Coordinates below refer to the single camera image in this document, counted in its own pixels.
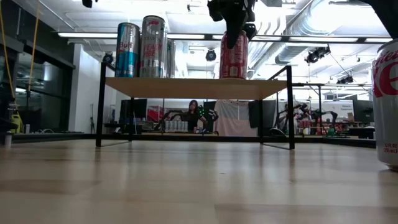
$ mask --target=white wall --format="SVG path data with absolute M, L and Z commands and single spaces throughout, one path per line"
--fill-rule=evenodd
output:
M 69 130 L 91 133 L 91 106 L 96 128 L 98 111 L 98 94 L 100 90 L 101 64 L 87 54 L 82 45 L 75 45 L 73 63 L 72 90 L 70 99 Z M 107 77 L 113 77 L 112 70 L 107 68 Z M 116 90 L 106 86 L 104 98 L 104 123 L 110 115 L 111 105 L 116 103 Z

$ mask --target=black metal frame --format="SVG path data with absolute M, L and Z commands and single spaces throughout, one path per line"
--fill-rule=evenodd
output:
M 103 139 L 103 134 L 102 134 L 102 129 L 103 129 L 103 115 L 104 115 L 104 96 L 105 96 L 105 84 L 106 84 L 106 68 L 110 68 L 111 70 L 114 71 L 114 67 L 106 62 L 101 63 L 101 77 L 99 80 L 99 94 L 98 94 L 98 111 L 97 111 L 97 128 L 96 128 L 96 141 L 95 145 L 97 147 L 102 146 L 102 139 Z M 284 71 L 287 72 L 287 97 L 288 97 L 288 112 L 287 116 L 288 119 L 293 121 L 293 83 L 292 83 L 292 67 L 290 65 L 284 67 L 281 71 L 277 72 L 275 75 L 273 75 L 270 80 L 274 79 Z M 131 127 L 129 128 L 129 137 L 128 140 L 131 142 L 135 137 L 132 135 L 132 124 L 134 122 L 134 98 L 130 99 L 130 125 Z M 263 124 L 263 105 L 262 105 L 263 99 L 259 100 L 259 131 L 258 131 L 258 141 L 260 144 L 264 144 L 264 124 Z M 295 144 L 294 144 L 294 124 L 293 122 L 289 122 L 289 148 L 286 149 L 294 149 Z M 195 138 L 201 138 L 201 139 L 206 139 L 204 135 L 200 136 L 195 136 Z M 230 139 L 232 141 L 240 140 L 242 142 L 246 142 L 245 138 L 247 137 L 224 137 L 224 139 Z

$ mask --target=ventilation duct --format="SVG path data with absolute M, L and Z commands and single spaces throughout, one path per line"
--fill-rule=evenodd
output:
M 283 35 L 329 35 L 342 25 L 343 16 L 336 16 L 329 0 L 312 0 L 305 6 L 296 20 L 286 28 Z M 272 44 L 267 53 L 256 62 L 256 73 L 264 63 L 288 64 L 308 47 Z

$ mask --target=ceiling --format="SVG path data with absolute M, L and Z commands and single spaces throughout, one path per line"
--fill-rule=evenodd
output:
M 36 5 L 32 0 L 14 0 L 30 13 L 35 14 Z M 287 24 L 307 5 L 309 0 L 284 0 L 296 4 L 287 7 L 274 8 L 265 6 L 262 1 L 256 3 L 256 27 L 259 34 L 281 34 Z M 327 35 L 359 35 L 359 36 L 388 36 L 370 7 L 358 6 L 329 6 L 329 0 L 323 1 L 311 13 L 304 11 L 303 20 L 308 24 L 321 29 L 324 26 L 333 27 Z M 213 22 L 208 15 L 207 0 L 99 0 L 88 9 L 81 5 L 80 0 L 40 0 L 40 19 L 59 32 L 116 32 L 120 22 L 133 22 L 139 26 L 142 18 L 149 14 L 163 17 L 170 33 L 195 34 L 223 34 L 225 23 Z M 85 46 L 85 51 L 100 59 L 104 52 L 115 51 L 115 40 L 79 40 Z M 203 50 L 189 50 L 189 46 L 200 46 Z M 272 43 L 249 43 L 249 67 L 271 54 Z M 368 75 L 369 63 L 376 56 L 380 45 L 368 44 L 332 44 L 332 56 L 327 56 L 315 64 L 308 66 L 303 61 L 311 47 L 305 48 L 290 61 L 293 65 L 295 82 L 336 82 L 336 78 L 345 73 L 341 67 L 352 73 L 358 82 L 370 82 Z M 207 49 L 214 49 L 220 53 L 219 41 L 176 41 L 176 65 L 178 70 L 184 68 L 189 71 L 216 72 L 217 61 L 207 62 Z M 256 67 L 254 78 L 268 78 L 283 66 L 276 65 L 273 58 L 264 61 Z

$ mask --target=long dark hair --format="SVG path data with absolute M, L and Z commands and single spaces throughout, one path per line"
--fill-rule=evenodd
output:
M 196 100 L 191 100 L 191 102 L 189 102 L 189 106 L 188 106 L 188 113 L 191 113 L 191 105 L 195 103 L 196 107 L 195 110 L 193 110 L 193 113 L 197 113 L 198 112 L 198 102 Z

